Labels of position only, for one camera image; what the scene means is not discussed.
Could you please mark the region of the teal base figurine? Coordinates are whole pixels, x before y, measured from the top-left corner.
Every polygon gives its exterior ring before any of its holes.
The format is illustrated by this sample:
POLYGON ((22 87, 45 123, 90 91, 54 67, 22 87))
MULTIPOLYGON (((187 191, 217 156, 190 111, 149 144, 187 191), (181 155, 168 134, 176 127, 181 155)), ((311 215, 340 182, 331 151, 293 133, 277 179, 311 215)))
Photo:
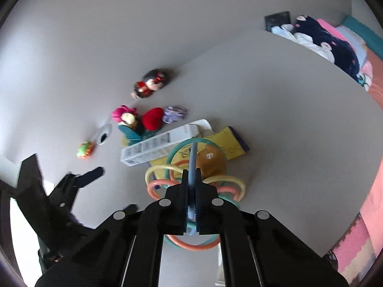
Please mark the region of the teal base figurine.
POLYGON ((134 117, 134 115, 125 113, 122 118, 123 121, 118 123, 118 128, 126 139, 126 146, 139 143, 147 138, 147 130, 143 127, 140 116, 134 117))

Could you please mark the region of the foam puzzle floor mat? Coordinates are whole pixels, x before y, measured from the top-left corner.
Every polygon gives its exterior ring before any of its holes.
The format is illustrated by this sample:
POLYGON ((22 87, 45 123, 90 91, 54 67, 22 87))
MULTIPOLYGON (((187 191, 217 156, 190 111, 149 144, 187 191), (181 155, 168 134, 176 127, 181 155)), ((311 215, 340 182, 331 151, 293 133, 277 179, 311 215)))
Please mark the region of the foam puzzle floor mat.
POLYGON ((373 241, 358 213, 346 232, 327 251, 324 259, 340 273, 349 286, 358 286, 378 258, 382 248, 373 241))

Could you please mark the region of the pink white cartoon pillow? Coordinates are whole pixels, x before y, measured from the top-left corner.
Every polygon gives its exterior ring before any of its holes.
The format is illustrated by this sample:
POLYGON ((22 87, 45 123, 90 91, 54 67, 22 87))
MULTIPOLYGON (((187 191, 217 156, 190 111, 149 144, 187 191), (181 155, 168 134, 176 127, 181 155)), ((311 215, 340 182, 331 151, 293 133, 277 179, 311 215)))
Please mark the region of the pink white cartoon pillow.
POLYGON ((369 91, 373 83, 373 66, 370 61, 366 61, 360 72, 356 76, 356 81, 364 90, 369 91))

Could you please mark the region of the teal pillow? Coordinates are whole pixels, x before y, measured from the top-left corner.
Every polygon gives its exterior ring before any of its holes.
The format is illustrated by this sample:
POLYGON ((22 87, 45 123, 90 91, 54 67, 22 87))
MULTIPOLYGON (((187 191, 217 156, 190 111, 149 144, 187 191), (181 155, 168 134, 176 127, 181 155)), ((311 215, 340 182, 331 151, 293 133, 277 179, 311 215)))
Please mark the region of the teal pillow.
POLYGON ((383 58, 383 39, 374 31, 352 16, 347 16, 342 25, 361 36, 368 48, 370 48, 380 59, 383 58))

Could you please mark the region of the black wall socket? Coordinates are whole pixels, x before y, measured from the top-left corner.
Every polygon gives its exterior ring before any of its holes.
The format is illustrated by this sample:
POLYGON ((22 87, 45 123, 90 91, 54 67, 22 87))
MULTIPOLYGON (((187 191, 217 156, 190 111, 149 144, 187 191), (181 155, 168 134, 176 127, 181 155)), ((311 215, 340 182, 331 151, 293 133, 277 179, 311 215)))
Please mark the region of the black wall socket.
POLYGON ((270 14, 264 17, 265 29, 271 32, 271 28, 274 26, 281 26, 291 23, 291 16, 289 11, 278 12, 270 14))

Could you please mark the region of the pastel ring rattle toy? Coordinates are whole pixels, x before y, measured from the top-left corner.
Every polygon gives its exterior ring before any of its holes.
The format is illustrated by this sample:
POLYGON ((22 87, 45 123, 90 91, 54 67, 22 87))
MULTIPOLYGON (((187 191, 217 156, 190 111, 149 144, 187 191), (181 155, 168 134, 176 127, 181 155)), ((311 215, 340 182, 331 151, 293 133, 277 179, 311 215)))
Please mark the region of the pastel ring rattle toy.
POLYGON ((154 165, 145 173, 147 193, 154 206, 164 208, 150 221, 158 235, 188 251, 206 251, 220 243, 237 243, 245 236, 238 200, 245 184, 237 177, 202 177, 197 166, 198 144, 225 153, 209 139, 187 139, 171 151, 167 163, 154 165))

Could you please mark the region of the pink dinosaur toy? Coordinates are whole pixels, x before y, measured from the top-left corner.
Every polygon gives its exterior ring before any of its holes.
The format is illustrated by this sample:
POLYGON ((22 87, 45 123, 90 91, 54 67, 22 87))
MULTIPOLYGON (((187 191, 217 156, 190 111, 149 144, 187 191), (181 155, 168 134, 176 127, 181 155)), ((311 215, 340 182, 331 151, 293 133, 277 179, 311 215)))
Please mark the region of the pink dinosaur toy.
POLYGON ((112 118, 114 121, 120 123, 123 121, 122 117, 125 113, 134 115, 134 117, 138 116, 136 108, 130 108, 126 105, 121 105, 112 112, 112 118))

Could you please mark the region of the yellow snack bag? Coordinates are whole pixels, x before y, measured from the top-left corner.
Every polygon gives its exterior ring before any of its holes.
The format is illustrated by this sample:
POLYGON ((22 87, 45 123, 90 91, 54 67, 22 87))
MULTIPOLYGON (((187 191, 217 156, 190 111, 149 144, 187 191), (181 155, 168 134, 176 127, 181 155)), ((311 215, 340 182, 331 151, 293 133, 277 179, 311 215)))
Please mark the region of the yellow snack bag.
MULTIPOLYGON (((232 126, 227 126, 223 128, 220 132, 213 133, 205 137, 209 141, 212 141, 217 146, 219 146, 226 155, 227 160, 232 160, 237 157, 240 157, 246 154, 250 147, 243 140, 241 135, 234 129, 232 126)), ((178 161, 189 159, 190 157, 190 147, 188 144, 185 147, 181 148, 171 160, 171 164, 175 164, 178 161)))

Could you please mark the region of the green orange turtle toy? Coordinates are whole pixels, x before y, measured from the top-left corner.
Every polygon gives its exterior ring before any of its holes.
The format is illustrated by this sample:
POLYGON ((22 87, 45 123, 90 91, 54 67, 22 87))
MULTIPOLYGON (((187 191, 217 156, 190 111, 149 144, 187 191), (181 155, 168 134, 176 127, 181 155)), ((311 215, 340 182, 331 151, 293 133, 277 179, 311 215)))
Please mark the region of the green orange turtle toy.
POLYGON ((85 141, 83 142, 77 151, 77 157, 79 159, 86 159, 91 156, 95 148, 95 144, 93 141, 85 141))

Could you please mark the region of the red heart plush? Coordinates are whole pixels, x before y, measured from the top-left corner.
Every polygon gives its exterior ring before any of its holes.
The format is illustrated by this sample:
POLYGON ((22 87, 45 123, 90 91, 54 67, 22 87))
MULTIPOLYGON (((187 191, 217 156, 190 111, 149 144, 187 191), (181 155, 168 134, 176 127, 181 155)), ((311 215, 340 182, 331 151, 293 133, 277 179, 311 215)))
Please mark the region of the red heart plush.
POLYGON ((141 116, 141 123, 146 130, 154 132, 162 128, 163 116, 163 108, 152 108, 141 116))

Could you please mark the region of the white barcode carton box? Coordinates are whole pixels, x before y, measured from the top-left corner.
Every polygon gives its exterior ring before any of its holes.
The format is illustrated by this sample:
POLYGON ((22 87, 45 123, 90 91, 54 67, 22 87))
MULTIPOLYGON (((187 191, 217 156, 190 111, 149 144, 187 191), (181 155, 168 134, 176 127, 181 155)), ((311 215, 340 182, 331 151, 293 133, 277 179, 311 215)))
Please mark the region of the white barcode carton box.
POLYGON ((193 137, 213 134, 206 119, 200 119, 159 133, 121 150, 120 162, 127 166, 137 166, 161 157, 166 157, 181 142, 193 137))

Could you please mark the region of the light blue dotted blanket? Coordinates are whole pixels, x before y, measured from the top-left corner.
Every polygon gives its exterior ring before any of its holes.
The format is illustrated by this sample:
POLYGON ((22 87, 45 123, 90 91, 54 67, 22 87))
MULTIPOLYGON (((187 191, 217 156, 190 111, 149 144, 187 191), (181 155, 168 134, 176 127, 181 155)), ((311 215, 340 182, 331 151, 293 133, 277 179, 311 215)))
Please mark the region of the light blue dotted blanket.
POLYGON ((364 39, 354 31, 344 25, 336 27, 336 30, 345 37, 347 42, 354 49, 360 69, 364 66, 367 60, 367 45, 364 39))

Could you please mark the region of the dark navy patterned garment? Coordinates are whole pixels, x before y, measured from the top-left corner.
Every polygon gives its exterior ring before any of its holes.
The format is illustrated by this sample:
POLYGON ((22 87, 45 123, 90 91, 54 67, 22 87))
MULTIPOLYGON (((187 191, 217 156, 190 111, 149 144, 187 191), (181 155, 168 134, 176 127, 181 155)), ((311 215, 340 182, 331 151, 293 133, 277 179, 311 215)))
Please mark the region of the dark navy patterned garment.
POLYGON ((330 50, 334 56, 334 64, 357 80, 359 62, 354 49, 347 41, 331 34, 316 19, 307 15, 297 17, 294 31, 310 36, 314 44, 330 50))

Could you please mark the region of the brown round toy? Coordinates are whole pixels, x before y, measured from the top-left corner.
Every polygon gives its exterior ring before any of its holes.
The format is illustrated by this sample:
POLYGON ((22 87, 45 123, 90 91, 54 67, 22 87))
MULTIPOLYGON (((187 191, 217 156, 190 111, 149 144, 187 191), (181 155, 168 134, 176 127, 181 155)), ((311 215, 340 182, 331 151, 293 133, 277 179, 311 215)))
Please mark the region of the brown round toy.
POLYGON ((207 144, 197 154, 196 167, 200 169, 202 179, 225 175, 227 172, 226 155, 220 148, 207 144))

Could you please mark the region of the red dress doll figurine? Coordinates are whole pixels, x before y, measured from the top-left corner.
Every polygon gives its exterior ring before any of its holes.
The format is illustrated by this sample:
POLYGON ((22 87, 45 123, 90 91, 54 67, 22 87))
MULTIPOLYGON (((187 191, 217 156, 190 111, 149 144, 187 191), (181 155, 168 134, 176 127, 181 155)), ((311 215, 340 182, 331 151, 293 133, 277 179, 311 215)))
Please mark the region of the red dress doll figurine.
POLYGON ((161 69, 152 69, 133 86, 134 99, 146 99, 169 83, 169 75, 161 69))

